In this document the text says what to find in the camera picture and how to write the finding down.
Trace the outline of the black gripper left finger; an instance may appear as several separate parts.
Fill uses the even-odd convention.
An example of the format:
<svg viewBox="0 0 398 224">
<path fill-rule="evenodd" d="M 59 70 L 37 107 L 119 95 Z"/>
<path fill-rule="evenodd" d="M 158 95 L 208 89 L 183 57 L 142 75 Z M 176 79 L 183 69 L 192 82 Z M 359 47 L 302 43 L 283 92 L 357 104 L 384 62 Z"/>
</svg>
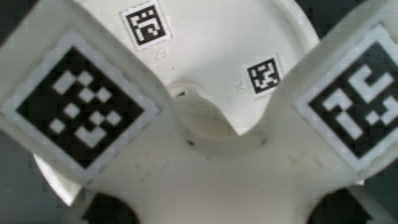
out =
<svg viewBox="0 0 398 224">
<path fill-rule="evenodd" d="M 137 214 L 126 203 L 101 193 L 94 196 L 82 219 L 89 224 L 140 224 Z"/>
</svg>

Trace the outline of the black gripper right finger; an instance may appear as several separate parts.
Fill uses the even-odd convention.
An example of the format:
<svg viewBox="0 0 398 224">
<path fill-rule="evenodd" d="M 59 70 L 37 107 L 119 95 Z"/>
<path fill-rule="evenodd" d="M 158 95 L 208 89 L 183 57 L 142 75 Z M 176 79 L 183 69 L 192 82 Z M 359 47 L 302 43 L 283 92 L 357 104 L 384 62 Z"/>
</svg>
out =
<svg viewBox="0 0 398 224">
<path fill-rule="evenodd" d="M 322 199 L 309 215 L 307 224 L 368 224 L 373 215 L 359 201 L 361 190 L 343 188 Z"/>
</svg>

